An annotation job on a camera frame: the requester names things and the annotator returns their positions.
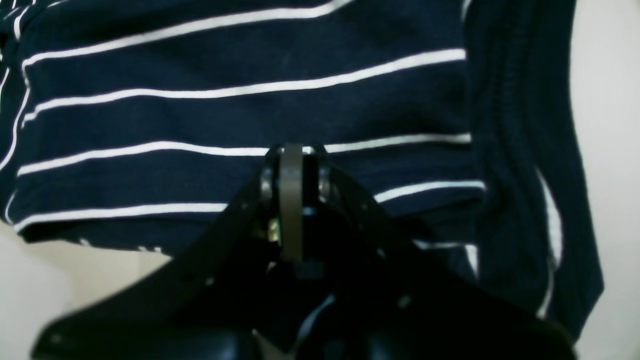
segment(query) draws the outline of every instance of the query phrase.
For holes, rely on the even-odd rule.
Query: white background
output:
[[[640,0],[578,1],[571,82],[606,287],[578,350],[584,360],[640,360]],[[44,323],[163,261],[66,243],[26,246],[0,225],[0,360],[27,359]]]

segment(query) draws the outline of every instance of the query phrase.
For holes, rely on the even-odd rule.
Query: white wall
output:
[[[583,360],[640,359],[640,0],[579,0],[572,97],[605,274]],[[159,254],[25,246],[0,226],[0,359],[26,359],[50,318],[159,266]]]

